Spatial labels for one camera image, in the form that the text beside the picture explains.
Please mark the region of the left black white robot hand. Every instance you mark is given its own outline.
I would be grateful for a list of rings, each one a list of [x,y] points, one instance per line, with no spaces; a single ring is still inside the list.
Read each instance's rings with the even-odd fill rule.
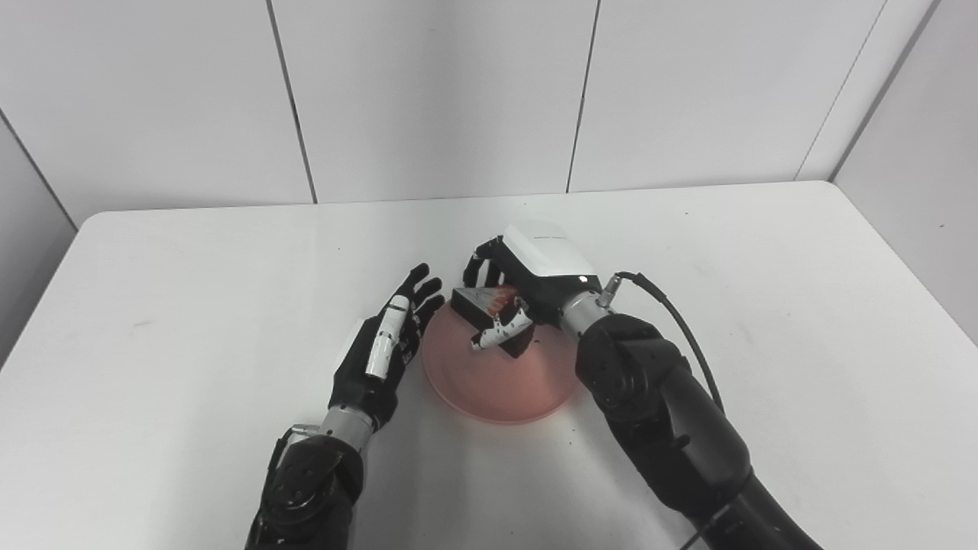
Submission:
[[[406,366],[419,351],[434,313],[444,306],[442,280],[418,264],[381,307],[357,330],[333,376],[329,407],[353,409],[382,429],[393,417],[396,391]]]

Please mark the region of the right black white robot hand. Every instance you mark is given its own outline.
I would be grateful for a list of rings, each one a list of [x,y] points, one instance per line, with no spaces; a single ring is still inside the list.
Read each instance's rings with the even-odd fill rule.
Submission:
[[[559,226],[514,222],[475,248],[462,286],[478,328],[472,349],[509,348],[518,358],[528,347],[523,334],[552,326],[577,342],[609,309],[599,306],[600,278]]]

